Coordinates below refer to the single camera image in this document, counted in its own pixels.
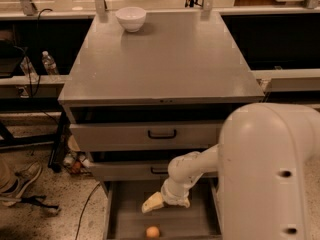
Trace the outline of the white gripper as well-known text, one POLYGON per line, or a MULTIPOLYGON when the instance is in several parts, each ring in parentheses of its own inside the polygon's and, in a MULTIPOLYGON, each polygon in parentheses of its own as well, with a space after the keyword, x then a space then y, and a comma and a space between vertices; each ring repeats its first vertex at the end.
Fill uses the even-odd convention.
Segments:
POLYGON ((177 183, 171 178, 168 178, 161 187, 161 193, 155 192, 142 204, 142 212, 148 213, 161 209, 164 207, 164 202, 168 205, 178 205, 189 208, 189 189, 190 187, 188 185, 177 183))

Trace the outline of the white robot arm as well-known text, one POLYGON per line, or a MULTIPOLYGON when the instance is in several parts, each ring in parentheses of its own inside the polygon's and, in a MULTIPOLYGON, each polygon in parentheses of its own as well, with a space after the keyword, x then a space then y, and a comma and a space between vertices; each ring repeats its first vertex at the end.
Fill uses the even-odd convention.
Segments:
POLYGON ((304 163, 320 152, 320 113, 292 104, 252 103, 224 122, 218 143, 174 158, 161 190, 142 205, 188 208, 201 176, 218 174, 223 240, 311 240, 304 163))

